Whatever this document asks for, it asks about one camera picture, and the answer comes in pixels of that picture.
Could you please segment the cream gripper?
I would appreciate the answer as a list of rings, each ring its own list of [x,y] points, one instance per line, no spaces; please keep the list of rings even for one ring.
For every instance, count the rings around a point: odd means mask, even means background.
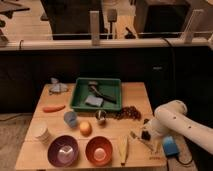
[[[143,131],[148,131],[151,136],[150,140],[147,141],[156,140],[161,137],[161,134],[156,129],[156,124],[152,120],[149,120],[146,124],[143,125],[142,132]]]

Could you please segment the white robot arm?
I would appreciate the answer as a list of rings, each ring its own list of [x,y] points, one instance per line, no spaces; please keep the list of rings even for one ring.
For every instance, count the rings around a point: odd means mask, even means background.
[[[154,116],[142,130],[147,131],[151,139],[163,138],[172,130],[213,155],[213,128],[189,119],[186,114],[187,106],[184,102],[170,101],[154,110]]]

